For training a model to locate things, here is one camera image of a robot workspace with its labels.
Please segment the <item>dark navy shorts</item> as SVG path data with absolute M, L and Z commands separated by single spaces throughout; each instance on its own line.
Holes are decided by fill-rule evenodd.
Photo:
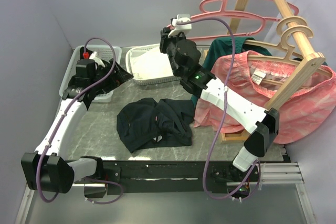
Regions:
M 162 147 L 191 146 L 195 107 L 191 100 L 143 98 L 117 115 L 117 132 L 130 153 Z

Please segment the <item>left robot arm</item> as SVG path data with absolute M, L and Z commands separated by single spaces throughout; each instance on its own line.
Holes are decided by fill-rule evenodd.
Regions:
M 33 153 L 21 159 L 28 187 L 37 191 L 67 193 L 74 182 L 88 178 L 98 183 L 106 177 L 99 157 L 83 156 L 76 161 L 63 159 L 66 147 L 81 118 L 94 99 L 131 80 L 133 75 L 110 60 L 104 66 L 93 59 L 80 59 L 75 74 L 62 95 L 59 112 L 47 135 Z

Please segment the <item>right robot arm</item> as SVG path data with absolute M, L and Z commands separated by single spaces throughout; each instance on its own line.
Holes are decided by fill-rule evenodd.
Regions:
M 188 40 L 184 32 L 164 27 L 160 35 L 160 52 L 168 55 L 173 74 L 180 78 L 184 90 L 222 109 L 249 133 L 230 168 L 231 178 L 242 181 L 253 162 L 265 155 L 277 137 L 279 112 L 246 100 L 202 67 L 196 43 Z

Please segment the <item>pink hanger front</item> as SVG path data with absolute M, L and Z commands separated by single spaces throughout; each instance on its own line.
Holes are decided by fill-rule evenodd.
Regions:
M 225 7 L 224 4 L 222 4 L 220 1 L 205 4 L 204 8 L 205 10 L 209 11 L 209 13 L 202 13 L 200 11 L 199 14 L 191 16 L 191 21 L 194 22 L 201 20 L 206 21 L 210 20 L 211 18 L 219 18 L 219 20 L 222 21 L 224 18 L 229 18 L 230 19 L 229 29 L 235 36 L 251 36 L 260 33 L 265 27 L 267 19 L 260 15 L 247 12 L 245 10 L 243 12 L 236 11 L 235 10 L 236 2 L 237 0 L 228 0 Z M 251 32 L 238 33 L 237 22 L 242 19 L 256 20 L 260 22 L 260 26 L 256 30 Z

